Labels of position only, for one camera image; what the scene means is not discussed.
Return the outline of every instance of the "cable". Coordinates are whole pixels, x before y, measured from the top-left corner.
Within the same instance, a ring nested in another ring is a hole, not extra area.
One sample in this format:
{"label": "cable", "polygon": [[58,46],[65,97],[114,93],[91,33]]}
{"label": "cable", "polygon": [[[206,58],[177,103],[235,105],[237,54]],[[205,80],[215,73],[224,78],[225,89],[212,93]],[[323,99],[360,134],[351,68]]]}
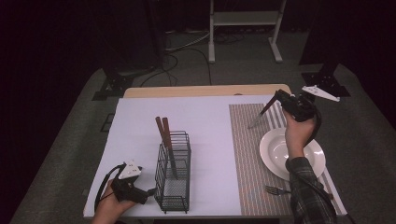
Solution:
{"label": "cable", "polygon": [[209,85],[211,86],[212,85],[212,75],[210,74],[210,65],[209,65],[208,59],[206,58],[205,54],[202,53],[198,49],[178,49],[178,50],[175,50],[174,52],[178,52],[178,51],[182,51],[182,50],[194,50],[194,51],[197,51],[205,58],[205,62],[206,62],[206,66],[207,66],[207,72],[208,72],[208,75],[209,75]]}
{"label": "cable", "polygon": [[347,213],[346,216],[349,219],[349,221],[352,222],[352,224],[356,224],[355,220],[353,219],[353,217],[349,213]]}
{"label": "cable", "polygon": [[231,44],[234,44],[234,43],[236,43],[236,42],[239,42],[239,41],[245,39],[245,36],[244,36],[244,35],[241,35],[241,36],[242,36],[241,38],[238,38],[238,37],[236,37],[235,35],[228,35],[228,34],[227,34],[227,35],[223,35],[223,34],[218,34],[218,35],[215,35],[215,43],[216,43],[216,44],[220,44],[220,45],[231,45]]}
{"label": "cable", "polygon": [[231,11],[234,11],[235,8],[239,5],[239,0],[236,1],[235,5],[233,6],[233,9],[231,9]]}
{"label": "cable", "polygon": [[187,34],[187,35],[198,35],[200,33],[207,33],[207,32],[208,31],[206,29],[204,29],[204,30],[190,30],[190,29],[186,29],[182,33],[183,34]]}
{"label": "cable", "polygon": [[108,196],[110,196],[110,195],[112,195],[112,194],[114,194],[114,191],[111,192],[111,193],[109,193],[109,194],[107,194],[105,197],[101,198],[101,199],[99,200],[99,202],[101,202],[103,199],[107,198]]}
{"label": "cable", "polygon": [[100,185],[99,190],[98,190],[98,192],[97,192],[97,194],[96,194],[95,203],[94,203],[94,207],[93,207],[94,211],[96,211],[96,208],[97,208],[99,202],[102,200],[102,199],[101,199],[101,196],[102,196],[102,192],[103,192],[103,190],[104,190],[104,188],[105,188],[105,185],[106,185],[106,183],[107,183],[107,180],[110,178],[111,174],[112,174],[115,170],[119,169],[119,173],[120,173],[120,172],[121,172],[121,168],[123,168],[123,167],[125,167],[125,163],[122,164],[122,165],[118,165],[118,166],[114,167],[113,169],[111,169],[110,172],[108,172],[108,174],[107,174],[107,175],[105,176],[105,178],[103,179],[102,184]]}
{"label": "cable", "polygon": [[175,56],[173,56],[173,55],[170,55],[170,54],[166,54],[166,56],[173,57],[173,58],[176,60],[176,63],[175,63],[172,67],[170,67],[170,68],[168,68],[168,69],[163,69],[161,72],[149,76],[148,78],[146,78],[146,79],[140,84],[139,87],[143,87],[143,85],[144,85],[147,81],[149,81],[150,79],[152,79],[153,77],[156,77],[156,76],[158,76],[158,75],[160,75],[160,74],[169,72],[169,71],[171,71],[172,69],[174,69],[174,68],[177,66],[177,64],[178,64],[178,59],[177,59],[177,57],[175,57]]}
{"label": "cable", "polygon": [[302,176],[298,175],[289,165],[289,163],[286,163],[286,167],[289,170],[290,173],[292,173],[294,176],[296,176],[300,181],[305,183],[309,188],[311,188],[320,198],[323,199],[323,201],[329,206],[330,211],[332,212],[332,215],[334,218],[337,218],[337,213],[335,212],[334,206],[332,205],[332,202],[329,199],[329,195],[324,192],[323,190],[320,190],[318,187],[313,185],[311,182],[303,178]]}
{"label": "cable", "polygon": [[188,47],[188,46],[191,46],[191,45],[194,45],[194,44],[196,44],[196,43],[201,42],[202,40],[204,40],[204,39],[207,38],[208,36],[209,36],[209,32],[206,32],[206,35],[201,36],[201,37],[199,37],[198,39],[193,40],[193,41],[191,41],[191,42],[188,43],[188,44],[185,44],[185,45],[182,45],[182,46],[179,46],[179,47],[176,47],[176,48],[172,48],[172,49],[165,49],[165,51],[175,51],[175,50],[178,50],[178,49],[186,48],[186,47]]}
{"label": "cable", "polygon": [[148,68],[146,70],[135,72],[135,73],[128,74],[128,75],[122,75],[122,77],[140,77],[140,76],[143,76],[143,75],[153,72],[155,69],[157,69],[157,66],[151,66],[150,68]]}
{"label": "cable", "polygon": [[168,79],[169,79],[169,86],[172,86],[172,80],[171,80],[171,77],[172,77],[172,78],[175,80],[175,84],[174,84],[174,86],[176,86],[176,84],[177,84],[177,81],[178,81],[177,77],[175,77],[175,76],[173,76],[172,74],[170,74],[168,70],[165,70],[165,69],[163,69],[163,71],[166,73],[166,75],[168,75]]}

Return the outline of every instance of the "black cable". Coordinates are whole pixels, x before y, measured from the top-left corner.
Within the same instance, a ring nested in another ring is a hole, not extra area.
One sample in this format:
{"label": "black cable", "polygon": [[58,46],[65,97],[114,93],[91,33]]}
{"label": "black cable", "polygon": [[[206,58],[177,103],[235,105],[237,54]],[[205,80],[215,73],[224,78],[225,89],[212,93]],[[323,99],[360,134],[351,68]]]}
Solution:
{"label": "black cable", "polygon": [[[227,10],[228,1],[229,1],[229,0],[227,0],[227,1],[225,2],[225,4],[224,4],[224,8],[223,8],[224,11]],[[238,5],[239,5],[239,0],[236,0],[236,3],[235,3],[235,4],[233,5],[233,7],[231,8],[231,12],[233,12],[233,11],[235,10],[235,8],[236,8]]]}
{"label": "black cable", "polygon": [[98,206],[99,202],[101,201],[102,192],[103,192],[103,189],[105,188],[107,180],[110,178],[111,174],[115,170],[119,169],[119,173],[120,173],[121,172],[121,168],[123,168],[123,167],[125,167],[125,163],[122,164],[122,165],[118,165],[118,166],[114,167],[113,169],[111,169],[110,172],[108,172],[108,174],[103,179],[102,184],[100,185],[100,188],[99,188],[99,190],[98,190],[98,192],[96,194],[95,204],[94,204],[94,207],[93,207],[94,211],[96,211],[96,207]]}
{"label": "black cable", "polygon": [[185,35],[198,35],[198,36],[202,36],[202,33],[208,33],[208,31],[206,29],[204,30],[200,30],[200,31],[183,31],[181,32],[182,34]]}
{"label": "black cable", "polygon": [[323,199],[323,201],[329,206],[329,209],[332,211],[332,215],[333,217],[336,219],[337,218],[337,213],[335,212],[335,208],[332,205],[332,202],[329,199],[329,195],[325,192],[323,192],[322,190],[320,190],[318,187],[316,187],[315,185],[313,185],[311,182],[309,182],[308,180],[306,180],[305,178],[303,178],[302,176],[298,175],[289,165],[289,163],[287,162],[286,165],[288,166],[288,170],[289,172],[291,172],[293,175],[295,175],[300,181],[302,181],[303,183],[305,183],[309,188],[311,188],[317,195],[319,195],[320,198]]}
{"label": "black cable", "polygon": [[194,46],[194,45],[197,45],[198,43],[202,42],[203,40],[207,39],[208,37],[209,37],[209,33],[199,37],[198,39],[195,39],[195,40],[191,41],[190,43],[187,43],[185,45],[182,45],[182,46],[179,46],[179,47],[176,47],[176,48],[172,48],[172,49],[165,49],[165,51],[172,52],[172,51],[175,51],[175,50],[178,50],[178,49],[184,49],[184,48],[189,47],[189,46]]}
{"label": "black cable", "polygon": [[178,49],[178,50],[174,50],[174,51],[172,51],[172,52],[179,52],[179,51],[183,51],[183,50],[193,50],[193,51],[197,51],[197,52],[199,52],[199,53],[204,57],[205,62],[206,62],[206,66],[207,66],[208,75],[209,75],[209,85],[211,86],[211,85],[212,85],[212,75],[210,74],[210,65],[209,65],[209,61],[208,61],[208,59],[206,58],[205,54],[204,54],[203,52],[201,52],[200,50],[198,50],[198,49]]}
{"label": "black cable", "polygon": [[313,103],[315,100],[315,95],[312,95],[311,93],[304,92],[301,94],[301,96],[305,100],[305,103],[308,103],[309,106],[315,110],[315,116],[317,117],[316,122],[315,122],[315,128],[314,128],[311,136],[309,137],[308,141],[305,144],[305,146],[307,146],[317,136],[319,128],[321,126],[322,118],[321,118],[320,111],[317,109],[317,107]]}
{"label": "black cable", "polygon": [[[176,60],[176,62],[178,62],[177,57],[175,57],[174,55],[166,54],[166,56],[173,57],[173,58]],[[166,75],[168,75],[169,86],[172,86],[171,77],[175,80],[175,86],[176,86],[176,84],[177,84],[177,78],[176,78],[175,76],[173,76],[172,74],[170,74],[170,73],[169,73],[169,70],[164,69],[164,68],[163,68],[163,65],[161,66],[161,69],[163,70],[163,72],[166,73]]]}
{"label": "black cable", "polygon": [[170,55],[170,54],[166,54],[166,56],[173,57],[173,58],[176,60],[176,63],[175,63],[172,67],[170,67],[170,68],[168,68],[168,69],[163,69],[161,72],[149,76],[148,78],[146,78],[146,79],[140,84],[139,87],[143,87],[143,85],[144,85],[147,81],[149,81],[150,79],[152,79],[153,77],[156,77],[156,76],[158,76],[158,75],[160,75],[160,74],[169,72],[169,71],[171,71],[172,69],[174,69],[174,68],[177,66],[177,64],[178,64],[178,59],[177,59],[177,57],[175,57],[175,56],[173,56],[173,55]]}
{"label": "black cable", "polygon": [[350,222],[352,222],[353,224],[356,224],[355,220],[353,219],[353,217],[350,214],[346,214],[346,216]]}
{"label": "black cable", "polygon": [[112,194],[114,194],[114,191],[111,192],[111,193],[109,193],[109,194],[107,194],[105,197],[101,198],[101,199],[99,200],[99,202],[101,202],[103,199],[107,198],[108,196],[110,196],[110,195],[112,195]]}
{"label": "black cable", "polygon": [[219,45],[231,45],[231,44],[234,44],[236,42],[239,42],[239,41],[242,41],[243,39],[245,39],[244,35],[242,35],[242,34],[240,34],[240,35],[242,36],[241,38],[238,38],[235,35],[218,34],[218,35],[215,35],[214,42]]}

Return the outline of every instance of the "gray carpet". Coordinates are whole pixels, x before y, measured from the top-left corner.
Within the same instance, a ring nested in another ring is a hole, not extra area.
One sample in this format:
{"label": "gray carpet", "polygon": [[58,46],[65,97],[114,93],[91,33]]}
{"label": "gray carpet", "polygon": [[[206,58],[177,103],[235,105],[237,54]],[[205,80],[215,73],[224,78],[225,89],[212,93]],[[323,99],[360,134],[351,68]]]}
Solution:
{"label": "gray carpet", "polygon": [[[275,63],[267,36],[246,35],[240,42],[216,45],[216,63],[210,65],[212,84],[285,83],[293,92],[300,92],[304,85],[301,73],[320,68],[298,65],[307,33],[280,33],[277,43],[283,63]],[[193,38],[196,36],[171,35],[169,44],[175,47]],[[207,45],[194,48],[207,56]],[[206,62],[199,52],[183,50],[173,55],[178,65],[170,74],[177,78],[178,86],[209,85]],[[164,67],[174,61],[166,57]],[[133,86],[140,86],[149,76],[136,78]],[[323,123],[316,139],[325,151],[332,180],[357,223],[394,223],[396,132],[353,73],[339,65],[335,76],[351,97],[342,98],[340,103],[317,99]],[[111,97],[92,101],[105,78],[102,70],[92,74],[11,223],[89,223],[82,211],[106,144],[107,133],[100,129],[107,114],[115,112],[118,101]],[[169,85],[166,74],[145,83]],[[289,223],[291,219],[280,221]],[[341,217],[340,223],[349,222]]]}

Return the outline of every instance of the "white shelf frame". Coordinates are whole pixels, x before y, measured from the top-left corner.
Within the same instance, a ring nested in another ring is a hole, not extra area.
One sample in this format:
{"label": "white shelf frame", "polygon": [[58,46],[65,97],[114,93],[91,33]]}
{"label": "white shelf frame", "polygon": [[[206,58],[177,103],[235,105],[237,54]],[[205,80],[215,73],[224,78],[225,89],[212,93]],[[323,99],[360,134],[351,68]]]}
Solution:
{"label": "white shelf frame", "polygon": [[215,62],[215,26],[232,25],[274,25],[275,30],[272,37],[268,38],[271,50],[277,63],[282,63],[283,59],[276,45],[280,24],[283,19],[287,0],[282,0],[279,11],[249,11],[249,12],[215,12],[214,0],[210,0],[210,27],[209,27],[209,62]]}

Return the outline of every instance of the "white plate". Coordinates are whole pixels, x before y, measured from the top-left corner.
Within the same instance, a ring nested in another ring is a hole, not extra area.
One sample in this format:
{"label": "white plate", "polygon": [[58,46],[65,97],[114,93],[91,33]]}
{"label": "white plate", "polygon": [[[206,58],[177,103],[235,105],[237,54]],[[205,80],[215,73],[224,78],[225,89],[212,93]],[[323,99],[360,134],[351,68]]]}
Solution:
{"label": "white plate", "polygon": [[[268,169],[282,179],[289,180],[289,171],[285,162],[288,149],[285,140],[286,128],[273,129],[266,133],[260,141],[260,155]],[[326,158],[317,141],[312,140],[305,148],[304,154],[309,160],[316,176],[320,176],[326,166]]]}

